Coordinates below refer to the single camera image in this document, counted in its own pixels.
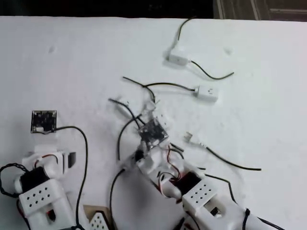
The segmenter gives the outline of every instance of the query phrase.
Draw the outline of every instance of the small white plug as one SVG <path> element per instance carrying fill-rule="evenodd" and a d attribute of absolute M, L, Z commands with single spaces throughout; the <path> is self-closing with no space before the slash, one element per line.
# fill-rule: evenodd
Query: small white plug
<path fill-rule="evenodd" d="M 210 86 L 200 85 L 195 90 L 195 96 L 209 102 L 216 102 L 219 98 L 219 90 Z"/>
<path fill-rule="evenodd" d="M 188 55 L 177 45 L 170 51 L 168 60 L 180 66 L 186 66 L 189 63 Z"/>
<path fill-rule="evenodd" d="M 198 136 L 196 135 L 193 135 L 189 132 L 186 132 L 186 135 L 184 136 L 184 139 L 190 143 L 190 144 L 193 144 L 193 145 L 200 145 L 202 147 L 207 147 L 205 144 L 203 144 L 200 139 L 198 138 Z"/>

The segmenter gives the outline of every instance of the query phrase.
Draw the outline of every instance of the black cable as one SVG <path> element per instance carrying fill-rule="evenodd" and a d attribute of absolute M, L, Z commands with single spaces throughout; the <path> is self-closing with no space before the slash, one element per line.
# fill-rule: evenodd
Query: black cable
<path fill-rule="evenodd" d="M 143 124 L 145 125 L 146 123 L 140 118 L 141 114 L 137 116 L 137 119 Z"/>
<path fill-rule="evenodd" d="M 179 146 L 177 146 L 173 143 L 170 143 L 170 145 L 173 146 L 175 149 L 178 149 L 179 151 L 184 152 L 184 149 L 182 149 L 181 147 L 179 147 Z"/>
<path fill-rule="evenodd" d="M 199 226 L 198 223 L 196 222 L 196 219 L 195 219 L 189 212 L 186 212 L 186 213 L 192 218 L 192 220 L 193 220 L 194 223 L 196 224 L 198 230 L 201 230 L 201 229 L 200 229 L 200 226 Z"/>
<path fill-rule="evenodd" d="M 132 82 L 134 82 L 134 83 L 136 83 L 136 84 L 142 86 L 143 88 L 146 88 L 146 89 L 150 92 L 150 94 L 152 95 L 152 101 L 153 101 L 153 103 L 155 103 L 155 94 L 154 94 L 154 92 L 153 92 L 151 89 L 149 89 L 149 88 L 146 87 L 145 85 L 143 85 L 143 84 L 141 84 L 141 83 L 139 83 L 139 82 L 137 82 L 137 81 L 135 81 L 135 80 L 132 80 L 132 79 L 130 79 L 130 78 L 127 78 L 127 77 L 123 77 L 123 78 L 126 79 L 126 80 L 129 80 L 129 81 L 132 81 Z"/>
<path fill-rule="evenodd" d="M 214 178 L 214 179 L 217 179 L 217 180 L 226 182 L 226 183 L 228 184 L 228 188 L 229 188 L 229 192 L 230 192 L 231 199 L 237 204 L 237 202 L 236 202 L 236 200 L 235 200 L 235 197 L 234 197 L 234 194 L 233 194 L 233 191 L 232 191 L 231 183 L 230 183 L 228 180 L 223 179 L 223 178 L 221 178 L 221 177 L 212 176 L 212 175 L 209 175 L 209 174 L 206 174 L 206 173 L 205 173 L 205 175 L 208 176 L 208 177 L 211 177 L 211 178 Z"/>
<path fill-rule="evenodd" d="M 242 230 L 246 229 L 246 222 L 248 220 L 248 216 L 250 215 L 250 210 L 247 208 L 245 211 L 245 216 L 244 216 L 244 220 L 243 220 L 243 225 L 242 225 Z"/>
<path fill-rule="evenodd" d="M 180 155 L 180 157 L 181 157 L 182 159 L 184 159 L 184 156 L 183 156 L 182 152 L 180 152 L 179 150 L 177 150 L 177 149 L 171 149 L 171 151 L 178 153 L 178 154 Z"/>
<path fill-rule="evenodd" d="M 191 88 L 188 88 L 186 86 L 179 85 L 179 84 L 176 84 L 176 83 L 171 83 L 171 82 L 156 82 L 156 83 L 151 83 L 151 84 L 145 85 L 145 87 L 154 86 L 154 85 L 172 85 L 172 86 L 182 88 L 184 90 L 193 91 L 193 92 L 195 91 L 195 89 L 191 89 Z"/>
<path fill-rule="evenodd" d="M 134 121 L 134 118 L 132 118 L 130 121 L 128 121 L 124 127 L 121 129 L 120 133 L 119 133 L 119 137 L 117 139 L 117 146 L 116 146 L 116 151 L 117 151 L 117 159 L 120 161 L 120 140 L 121 140 L 121 136 L 123 135 L 125 129 L 127 128 L 127 126 L 132 122 Z"/>
<path fill-rule="evenodd" d="M 215 157 L 217 157 L 218 159 L 220 159 L 221 161 L 227 163 L 227 164 L 230 164 L 234 167 L 237 167 L 237 168 L 240 168 L 240 169 L 244 169 L 244 170 L 251 170 L 251 171 L 261 171 L 262 169 L 257 169 L 257 168 L 248 168 L 248 167 L 244 167 L 244 166 L 241 166 L 241 165 L 238 165 L 238 164 L 234 164 L 228 160 L 226 160 L 225 158 L 221 157 L 220 155 L 218 155 L 216 152 L 214 152 L 211 148 L 209 148 L 208 146 L 206 146 L 206 149 L 212 153 Z"/>
<path fill-rule="evenodd" d="M 25 224 L 27 225 L 28 229 L 31 230 L 29 221 L 28 221 L 28 219 L 24 216 L 24 213 L 23 213 L 22 210 L 20 209 L 19 203 L 20 203 L 20 201 L 19 201 L 19 199 L 17 199 L 17 201 L 16 201 L 17 210 L 18 210 L 20 216 L 24 219 Z"/>
<path fill-rule="evenodd" d="M 113 182 L 112 182 L 112 185 L 111 185 L 110 200 L 109 200 L 110 205 L 109 205 L 109 207 L 110 207 L 111 228 L 112 228 L 112 230 L 115 230 L 115 223 L 114 223 L 113 210 L 112 210 L 112 196 L 113 196 L 114 185 L 115 185 L 115 182 L 116 182 L 116 180 L 118 179 L 118 177 L 119 177 L 124 171 L 125 171 L 125 170 L 122 169 L 122 170 L 120 170 L 120 171 L 116 174 L 116 176 L 114 177 L 114 180 L 113 180 Z"/>
<path fill-rule="evenodd" d="M 179 31 L 178 31 L 178 38 L 177 38 L 177 41 L 179 41 L 179 39 L 180 39 L 181 29 L 182 29 L 183 25 L 184 25 L 185 23 L 187 23 L 188 21 L 194 19 L 194 18 L 196 18 L 196 16 L 191 17 L 191 18 L 189 18 L 189 19 L 186 19 L 186 20 L 181 24 L 181 26 L 179 27 Z"/>
<path fill-rule="evenodd" d="M 117 103 L 117 104 L 120 104 L 120 105 L 126 107 L 126 109 L 128 109 L 128 111 L 130 112 L 130 114 L 131 114 L 133 120 L 134 120 L 135 123 L 137 124 L 138 128 L 140 128 L 140 125 L 139 125 L 138 121 L 136 120 L 135 115 L 133 114 L 133 112 L 131 111 L 131 109 L 130 109 L 126 104 L 124 104 L 124 103 L 122 103 L 122 102 L 119 102 L 119 101 L 116 101 L 116 100 L 111 99 L 111 98 L 109 98 L 109 101 L 114 102 L 114 103 Z"/>
<path fill-rule="evenodd" d="M 222 80 L 222 79 L 225 79 L 225 78 L 228 78 L 228 77 L 230 77 L 231 75 L 233 75 L 235 72 L 231 72 L 231 73 L 229 73 L 229 74 L 227 74 L 226 76 L 223 76 L 223 77 L 221 77 L 221 78 L 215 78 L 215 77 L 212 77 L 211 75 L 209 75 L 199 64 L 197 64 L 195 61 L 192 61 L 191 60 L 191 63 L 193 63 L 194 65 L 196 65 L 198 68 L 200 68 L 201 69 L 201 71 L 204 73 L 204 74 L 206 74 L 209 78 L 211 78 L 211 79 L 214 79 L 214 80 Z"/>
<path fill-rule="evenodd" d="M 6 195 L 6 196 L 9 196 L 9 197 L 12 197 L 12 198 L 18 198 L 19 194 L 18 193 L 8 193 L 4 190 L 4 188 L 2 187 L 2 180 L 1 180 L 1 172 L 3 170 L 5 170 L 6 168 L 10 168 L 10 167 L 16 167 L 24 172 L 28 172 L 28 170 L 26 169 L 26 167 L 24 167 L 22 164 L 18 164 L 18 163 L 10 163 L 10 164 L 7 164 L 3 167 L 0 168 L 0 191 L 3 195 Z"/>
<path fill-rule="evenodd" d="M 261 218 L 258 218 L 258 219 L 260 219 L 263 223 L 265 223 L 265 224 L 267 224 L 267 225 L 269 225 L 269 226 L 271 226 L 271 227 L 273 227 L 273 228 L 275 228 L 275 229 L 278 229 L 278 230 L 285 230 L 285 229 L 283 229 L 283 228 L 277 226 L 276 224 L 273 224 L 273 223 L 271 223 L 271 222 L 269 222 L 269 221 L 267 221 L 267 220 L 265 220 L 265 219 L 261 219 Z"/>
<path fill-rule="evenodd" d="M 78 195 L 78 199 L 77 199 L 77 204 L 76 204 L 76 226 L 73 226 L 71 228 L 71 229 L 79 228 L 81 230 L 85 230 L 84 227 L 79 222 L 79 204 L 80 204 L 81 194 L 82 194 L 82 190 L 83 190 L 85 179 L 86 179 L 87 165 L 88 165 L 88 142 L 87 142 L 86 135 L 80 128 L 78 128 L 76 126 L 63 126 L 63 127 L 53 129 L 49 132 L 44 132 L 42 134 L 46 135 L 46 134 L 52 133 L 54 131 L 60 131 L 60 130 L 63 130 L 63 129 L 68 129 L 68 128 L 77 129 L 82 134 L 82 136 L 84 137 L 84 141 L 85 141 L 85 168 L 84 168 L 84 176 L 83 176 L 83 180 L 82 180 L 82 183 L 81 183 L 81 187 L 80 187 L 79 195 Z"/>

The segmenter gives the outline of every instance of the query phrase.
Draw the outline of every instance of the white plastic housing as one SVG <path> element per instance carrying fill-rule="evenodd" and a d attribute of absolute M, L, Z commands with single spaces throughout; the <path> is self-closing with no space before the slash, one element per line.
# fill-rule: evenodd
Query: white plastic housing
<path fill-rule="evenodd" d="M 179 48 L 178 46 L 174 47 L 170 51 L 168 60 L 180 66 L 185 66 L 189 62 L 187 54 L 183 51 L 182 48 Z"/>
<path fill-rule="evenodd" d="M 216 102 L 219 98 L 219 90 L 211 86 L 200 85 L 196 88 L 195 95 L 202 100 Z"/>
<path fill-rule="evenodd" d="M 75 225 L 75 216 L 64 189 L 55 179 L 19 195 L 19 199 L 32 230 L 63 229 Z M 55 221 L 47 216 L 50 210 L 55 212 Z"/>

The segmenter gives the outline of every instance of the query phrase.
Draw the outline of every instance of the black electronic chip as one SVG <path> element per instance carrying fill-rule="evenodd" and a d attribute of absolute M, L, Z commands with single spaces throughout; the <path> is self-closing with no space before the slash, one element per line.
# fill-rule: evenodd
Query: black electronic chip
<path fill-rule="evenodd" d="M 168 138 L 168 134 L 157 119 L 153 119 L 141 127 L 139 134 L 142 140 L 145 141 L 148 149 L 152 149 Z"/>
<path fill-rule="evenodd" d="M 57 111 L 32 111 L 31 133 L 53 131 L 57 127 Z"/>

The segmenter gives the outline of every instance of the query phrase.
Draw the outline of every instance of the red wire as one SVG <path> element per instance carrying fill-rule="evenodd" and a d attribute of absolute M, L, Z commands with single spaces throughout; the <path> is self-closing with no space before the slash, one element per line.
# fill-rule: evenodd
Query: red wire
<path fill-rule="evenodd" d="M 55 157 L 56 160 L 57 160 L 57 164 L 59 163 L 59 160 L 58 160 L 57 156 L 54 155 L 54 154 L 47 154 L 47 155 L 45 155 L 45 156 L 42 156 L 42 158 L 50 157 L 50 156 Z M 35 168 L 35 169 L 36 169 L 36 165 L 37 165 L 38 162 L 39 162 L 39 160 L 36 160 L 35 163 L 34 163 L 34 168 Z"/>

